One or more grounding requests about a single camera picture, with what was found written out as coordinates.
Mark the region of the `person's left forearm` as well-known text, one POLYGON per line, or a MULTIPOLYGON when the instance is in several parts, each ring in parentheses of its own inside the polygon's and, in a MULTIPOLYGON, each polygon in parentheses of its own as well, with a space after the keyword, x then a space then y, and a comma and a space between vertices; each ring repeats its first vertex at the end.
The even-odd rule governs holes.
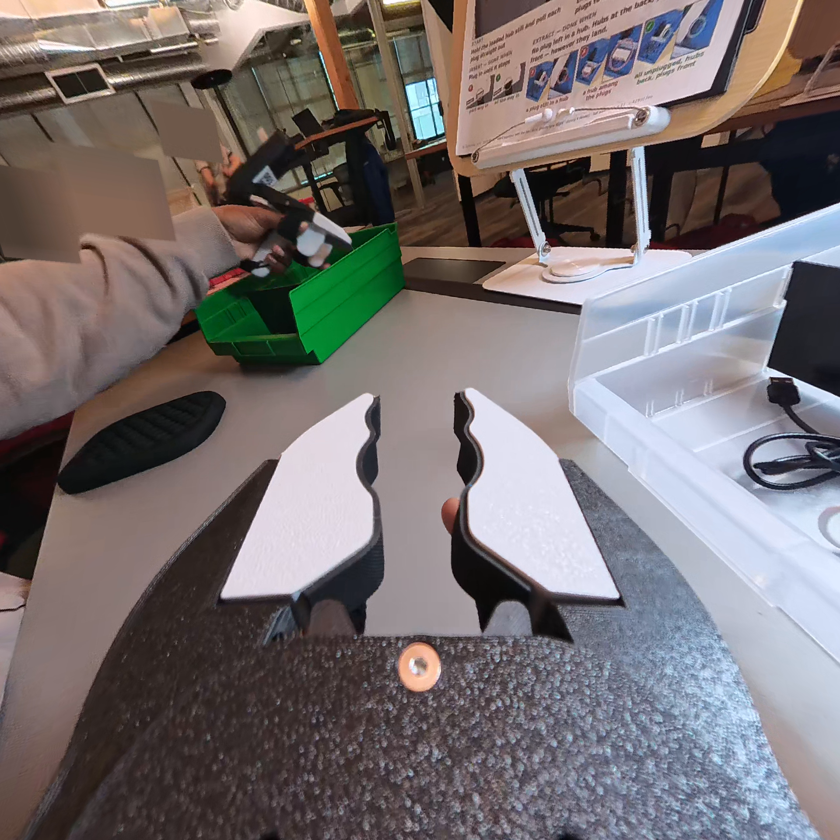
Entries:
POLYGON ((209 281, 238 262, 219 213, 174 220, 174 240, 86 235, 78 262, 1 269, 1 438, 62 417, 160 351, 209 281))

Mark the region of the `wooden post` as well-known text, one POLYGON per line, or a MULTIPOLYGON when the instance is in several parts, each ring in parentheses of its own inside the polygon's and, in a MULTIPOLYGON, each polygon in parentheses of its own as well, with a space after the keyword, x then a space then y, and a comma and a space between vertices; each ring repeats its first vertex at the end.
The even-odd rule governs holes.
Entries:
POLYGON ((304 4, 337 107, 339 110, 356 110, 359 103, 330 2, 305 1, 304 4))

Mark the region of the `ceiling vent grille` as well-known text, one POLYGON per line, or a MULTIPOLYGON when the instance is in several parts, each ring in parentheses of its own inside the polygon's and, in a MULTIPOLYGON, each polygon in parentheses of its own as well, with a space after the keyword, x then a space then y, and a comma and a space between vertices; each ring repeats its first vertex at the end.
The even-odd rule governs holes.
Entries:
POLYGON ((116 91, 99 63, 46 70, 45 77, 64 104, 113 95, 116 91))

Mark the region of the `wooden top desk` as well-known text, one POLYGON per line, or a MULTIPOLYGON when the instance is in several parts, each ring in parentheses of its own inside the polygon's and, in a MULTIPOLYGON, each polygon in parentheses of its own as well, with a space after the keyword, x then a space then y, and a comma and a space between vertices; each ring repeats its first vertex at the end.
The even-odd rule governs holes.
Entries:
POLYGON ((295 114, 293 121, 302 131, 302 136, 293 142, 296 150, 306 156, 307 162, 302 168, 308 178, 316 208, 341 227, 375 227, 371 223, 370 198, 362 181, 361 145, 365 139, 370 141, 367 133, 377 127, 384 133, 385 148, 390 152, 397 150, 398 143, 389 113, 375 109, 342 109, 330 121, 320 123, 306 109, 295 114), (344 163, 333 168, 332 180, 324 185, 324 188, 332 190, 339 202, 338 207, 329 210, 322 189, 314 178, 311 163, 327 156, 336 144, 343 144, 344 163))

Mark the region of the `printed instruction sheet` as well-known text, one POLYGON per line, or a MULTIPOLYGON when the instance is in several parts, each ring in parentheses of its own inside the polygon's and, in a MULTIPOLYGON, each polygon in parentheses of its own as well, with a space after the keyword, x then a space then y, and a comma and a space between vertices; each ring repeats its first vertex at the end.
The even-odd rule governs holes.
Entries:
POLYGON ((457 155, 721 95, 751 5, 467 2, 457 155))

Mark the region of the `clear plastic bin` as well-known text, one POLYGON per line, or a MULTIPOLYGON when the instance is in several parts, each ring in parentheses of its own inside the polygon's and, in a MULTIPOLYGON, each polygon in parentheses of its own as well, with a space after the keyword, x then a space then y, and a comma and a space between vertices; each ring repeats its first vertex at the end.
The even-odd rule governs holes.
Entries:
POLYGON ((838 256, 838 205, 588 300, 570 407, 763 599, 838 658, 838 480, 797 490, 744 472, 795 431, 767 399, 794 263, 838 256))

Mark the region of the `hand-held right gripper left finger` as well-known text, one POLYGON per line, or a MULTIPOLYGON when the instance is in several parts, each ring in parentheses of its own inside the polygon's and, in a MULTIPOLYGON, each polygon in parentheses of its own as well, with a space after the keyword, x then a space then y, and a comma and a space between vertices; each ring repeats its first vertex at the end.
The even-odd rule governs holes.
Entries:
POLYGON ((341 605, 362 635, 384 579, 382 512, 373 484, 381 400, 362 394, 315 423, 279 457, 219 594, 222 604, 284 602, 300 630, 341 605))

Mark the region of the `black floor lamp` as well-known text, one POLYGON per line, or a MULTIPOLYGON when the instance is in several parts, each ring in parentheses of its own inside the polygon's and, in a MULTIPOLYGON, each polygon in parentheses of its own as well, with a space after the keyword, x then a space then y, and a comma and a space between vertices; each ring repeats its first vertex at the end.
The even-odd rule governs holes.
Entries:
POLYGON ((205 70, 190 80, 198 101, 205 110, 212 113, 220 143, 231 153, 238 151, 238 135, 235 123, 224 99, 223 88, 231 81, 233 74, 226 69, 205 70))

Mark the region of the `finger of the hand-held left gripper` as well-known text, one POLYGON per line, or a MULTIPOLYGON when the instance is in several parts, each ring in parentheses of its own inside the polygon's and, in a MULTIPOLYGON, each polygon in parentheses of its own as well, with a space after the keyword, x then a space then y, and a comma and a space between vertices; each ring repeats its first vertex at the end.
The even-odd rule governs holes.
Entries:
POLYGON ((318 228, 327 234, 332 242, 333 249, 353 249, 350 235, 331 219, 312 210, 306 210, 304 215, 307 217, 307 228, 318 228))
POLYGON ((318 228, 302 229, 296 238, 297 263, 315 269, 327 266, 333 244, 327 234, 318 228))

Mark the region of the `green plastic bin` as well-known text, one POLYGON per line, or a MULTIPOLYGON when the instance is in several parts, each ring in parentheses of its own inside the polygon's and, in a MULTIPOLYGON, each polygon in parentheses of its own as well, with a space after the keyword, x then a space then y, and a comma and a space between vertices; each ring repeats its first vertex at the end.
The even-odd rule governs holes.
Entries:
POLYGON ((350 236, 327 269, 248 275, 196 309, 208 347, 243 366, 320 364, 404 288, 395 223, 350 236))

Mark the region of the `wooden instruction board stand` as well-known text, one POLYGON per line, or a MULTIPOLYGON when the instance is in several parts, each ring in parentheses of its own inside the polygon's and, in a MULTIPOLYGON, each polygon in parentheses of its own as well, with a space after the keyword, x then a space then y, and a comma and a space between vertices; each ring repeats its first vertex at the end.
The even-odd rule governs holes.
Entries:
POLYGON ((791 37, 802 2, 762 2, 757 23, 747 25, 728 84, 721 95, 674 107, 634 108, 632 118, 598 119, 573 131, 533 135, 530 144, 506 143, 489 148, 480 158, 459 157, 456 134, 459 115, 461 63, 467 2, 455 2, 450 67, 450 104, 446 136, 448 156, 459 175, 508 173, 527 219, 535 255, 487 289, 527 297, 583 303, 602 291, 612 291, 683 266, 683 251, 650 250, 645 147, 685 140, 714 129, 732 116, 762 87, 779 63, 791 37), (532 198, 526 170, 606 152, 627 152, 633 184, 636 240, 631 248, 551 248, 532 198))

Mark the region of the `silver ventilation duct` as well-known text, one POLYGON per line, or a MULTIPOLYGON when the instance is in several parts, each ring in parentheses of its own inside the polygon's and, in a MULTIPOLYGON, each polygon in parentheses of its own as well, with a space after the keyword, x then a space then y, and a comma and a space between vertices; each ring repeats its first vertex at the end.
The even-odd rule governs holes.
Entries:
POLYGON ((225 2, 2 2, 1 113, 66 106, 46 70, 99 63, 115 94, 184 81, 207 66, 225 2))

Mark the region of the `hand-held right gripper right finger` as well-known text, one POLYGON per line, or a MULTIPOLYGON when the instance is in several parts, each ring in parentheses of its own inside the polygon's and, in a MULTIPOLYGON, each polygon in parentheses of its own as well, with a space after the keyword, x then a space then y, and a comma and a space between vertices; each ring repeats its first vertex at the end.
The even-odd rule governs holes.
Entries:
POLYGON ((454 398, 464 482, 451 570, 483 632, 503 603, 530 634, 573 641, 562 606, 620 606, 622 595, 560 458, 524 422, 475 388, 454 398))

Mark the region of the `black pouch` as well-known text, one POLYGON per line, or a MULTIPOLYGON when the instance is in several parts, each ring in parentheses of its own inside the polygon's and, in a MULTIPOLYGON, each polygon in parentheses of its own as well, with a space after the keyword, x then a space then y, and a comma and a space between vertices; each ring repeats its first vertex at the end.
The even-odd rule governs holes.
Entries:
POLYGON ((59 472, 57 486, 77 495, 183 457, 211 436, 225 408, 221 395, 204 391, 121 418, 74 454, 59 472))

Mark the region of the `dark blue jacket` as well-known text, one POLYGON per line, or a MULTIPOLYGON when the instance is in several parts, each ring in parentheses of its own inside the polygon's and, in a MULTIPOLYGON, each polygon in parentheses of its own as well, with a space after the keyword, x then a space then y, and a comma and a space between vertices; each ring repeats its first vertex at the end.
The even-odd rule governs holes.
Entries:
POLYGON ((371 223, 375 226, 395 222, 388 171, 379 152, 367 139, 360 147, 362 181, 370 198, 371 223))

